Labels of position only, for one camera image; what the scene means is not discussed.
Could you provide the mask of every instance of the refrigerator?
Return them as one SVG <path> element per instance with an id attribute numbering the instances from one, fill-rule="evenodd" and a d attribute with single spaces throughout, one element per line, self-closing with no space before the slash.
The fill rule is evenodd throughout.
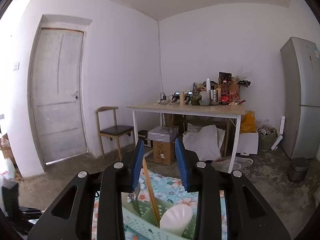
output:
<path id="1" fill-rule="evenodd" d="M 291 158 L 314 158 L 320 143 L 320 56 L 316 44 L 291 37 L 280 49 L 285 80 L 281 147 Z"/>

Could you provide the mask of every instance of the floral mat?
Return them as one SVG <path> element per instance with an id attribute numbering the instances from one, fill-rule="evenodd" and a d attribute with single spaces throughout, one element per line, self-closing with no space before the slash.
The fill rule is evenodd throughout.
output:
<path id="1" fill-rule="evenodd" d="M 171 202 L 173 204 L 186 204 L 192 208 L 194 214 L 197 213 L 198 192 L 186 192 L 180 179 L 165 177 L 152 171 L 149 171 L 149 176 L 156 198 Z M 140 172 L 139 184 L 140 193 L 138 195 L 138 200 L 142 202 L 150 202 L 143 169 L 141 169 Z M 227 240 L 227 212 L 223 191 L 220 191 L 220 205 L 222 225 L 221 239 Z M 92 240 L 97 239 L 98 206 L 99 197 L 95 198 L 93 208 Z M 126 240 L 148 240 L 129 227 L 125 227 L 125 238 Z"/>

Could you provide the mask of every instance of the white table leg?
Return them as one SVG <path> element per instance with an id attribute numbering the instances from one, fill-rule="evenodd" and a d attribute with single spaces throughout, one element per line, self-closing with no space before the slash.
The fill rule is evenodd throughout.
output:
<path id="1" fill-rule="evenodd" d="M 132 117 L 133 117 L 134 140 L 137 145 L 137 143 L 138 143 L 138 126 L 137 126 L 137 117 L 136 117 L 134 109 L 132 110 Z"/>
<path id="2" fill-rule="evenodd" d="M 163 127 L 162 113 L 160 113 L 160 126 Z"/>
<path id="3" fill-rule="evenodd" d="M 241 121 L 241 115 L 237 114 L 235 141 L 233 143 L 232 156 L 231 156 L 228 173 L 232 172 L 233 163 L 235 162 L 235 158 L 236 158 L 236 151 L 238 147 L 238 139 L 239 139 L 239 132 L 240 132 L 240 121 Z"/>

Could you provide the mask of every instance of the cola bottle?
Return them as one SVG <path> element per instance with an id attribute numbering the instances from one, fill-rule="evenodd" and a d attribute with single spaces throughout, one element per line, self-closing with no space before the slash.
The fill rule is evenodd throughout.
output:
<path id="1" fill-rule="evenodd" d="M 228 104 L 228 91 L 229 85 L 226 80 L 223 80 L 223 84 L 221 85 L 221 104 L 223 106 Z"/>

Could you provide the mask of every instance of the trash can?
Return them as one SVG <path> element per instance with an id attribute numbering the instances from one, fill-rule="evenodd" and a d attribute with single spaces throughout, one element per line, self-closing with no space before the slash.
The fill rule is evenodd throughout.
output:
<path id="1" fill-rule="evenodd" d="M 291 181 L 300 181 L 306 177 L 309 170 L 309 161 L 306 158 L 294 158 L 291 160 L 288 177 Z"/>

